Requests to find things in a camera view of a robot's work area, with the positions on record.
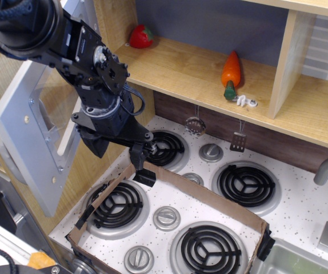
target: stove knob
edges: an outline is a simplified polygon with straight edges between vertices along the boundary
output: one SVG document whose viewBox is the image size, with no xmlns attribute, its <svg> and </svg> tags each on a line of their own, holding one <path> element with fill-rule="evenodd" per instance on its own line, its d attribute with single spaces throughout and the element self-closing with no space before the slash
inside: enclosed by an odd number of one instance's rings
<svg viewBox="0 0 328 274">
<path fill-rule="evenodd" d="M 132 274 L 146 274 L 153 266 L 154 256 L 147 247 L 133 247 L 125 255 L 125 267 Z"/>
<path fill-rule="evenodd" d="M 81 259 L 75 258 L 73 260 L 74 274 L 97 274 L 89 265 Z"/>
<path fill-rule="evenodd" d="M 208 163 L 215 163 L 223 157 L 223 151 L 217 144 L 206 144 L 199 150 L 199 157 Z"/>
<path fill-rule="evenodd" d="M 200 186 L 204 186 L 203 179 L 196 173 L 186 173 L 182 175 L 184 178 L 192 181 L 193 183 L 199 184 Z"/>
<path fill-rule="evenodd" d="M 153 222 L 161 231 L 172 231 L 181 223 L 181 216 L 173 207 L 161 207 L 155 211 Z"/>
</svg>

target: brown panel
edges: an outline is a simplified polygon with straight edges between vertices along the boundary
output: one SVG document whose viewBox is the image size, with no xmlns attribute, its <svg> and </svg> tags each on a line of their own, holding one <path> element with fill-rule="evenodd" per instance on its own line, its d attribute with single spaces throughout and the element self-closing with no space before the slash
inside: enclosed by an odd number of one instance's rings
<svg viewBox="0 0 328 274">
<path fill-rule="evenodd" d="M 194 105 L 160 92 L 154 92 L 155 112 L 158 116 L 184 124 L 194 116 Z M 239 131 L 239 120 L 218 112 L 199 108 L 199 117 L 206 123 L 206 133 L 230 142 L 234 131 Z M 246 148 L 273 159 L 315 173 L 328 158 L 328 148 L 269 130 L 247 122 Z"/>
</svg>

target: sink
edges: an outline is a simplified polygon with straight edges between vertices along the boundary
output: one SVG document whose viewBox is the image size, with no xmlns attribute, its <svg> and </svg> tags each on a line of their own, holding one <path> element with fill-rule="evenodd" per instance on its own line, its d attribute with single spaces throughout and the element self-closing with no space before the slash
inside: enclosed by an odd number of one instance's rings
<svg viewBox="0 0 328 274">
<path fill-rule="evenodd" d="M 256 258 L 250 274 L 328 274 L 328 261 L 275 238 L 265 261 Z"/>
</svg>

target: metal bracket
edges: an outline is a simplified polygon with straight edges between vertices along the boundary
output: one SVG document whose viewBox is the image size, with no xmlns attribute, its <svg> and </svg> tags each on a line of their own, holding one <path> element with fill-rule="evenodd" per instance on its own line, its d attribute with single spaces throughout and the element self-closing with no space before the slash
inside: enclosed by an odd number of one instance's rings
<svg viewBox="0 0 328 274">
<path fill-rule="evenodd" d="M 271 231 L 269 230 L 269 224 L 267 224 L 267 228 L 265 230 L 265 233 L 263 234 L 261 245 L 259 246 L 257 251 L 257 257 L 261 261 L 265 261 L 267 259 L 275 243 L 275 240 L 272 239 L 270 235 L 271 235 Z"/>
<path fill-rule="evenodd" d="M 92 0 L 66 0 L 62 6 L 99 32 Z M 49 71 L 45 65 L 25 61 L 0 100 L 0 147 L 6 162 L 30 187 L 47 217 L 55 214 L 80 141 L 69 119 L 59 147 L 54 144 L 59 133 L 39 99 L 40 79 Z M 80 105 L 79 100 L 74 111 Z"/>
</svg>

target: screw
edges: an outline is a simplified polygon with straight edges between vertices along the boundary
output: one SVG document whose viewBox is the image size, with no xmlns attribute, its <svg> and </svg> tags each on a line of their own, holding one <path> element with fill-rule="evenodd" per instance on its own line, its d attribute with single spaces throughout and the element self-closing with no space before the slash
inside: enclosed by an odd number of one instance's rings
<svg viewBox="0 0 328 274">
<path fill-rule="evenodd" d="M 57 274 L 59 272 L 60 272 L 60 268 L 58 268 L 58 267 L 52 267 L 52 269 L 51 269 L 51 273 L 52 274 Z"/>
<path fill-rule="evenodd" d="M 106 56 L 105 56 L 103 53 L 101 53 L 101 54 L 99 55 L 99 61 L 100 61 L 101 63 L 103 63 L 103 62 L 106 61 L 106 60 L 107 60 Z"/>
</svg>

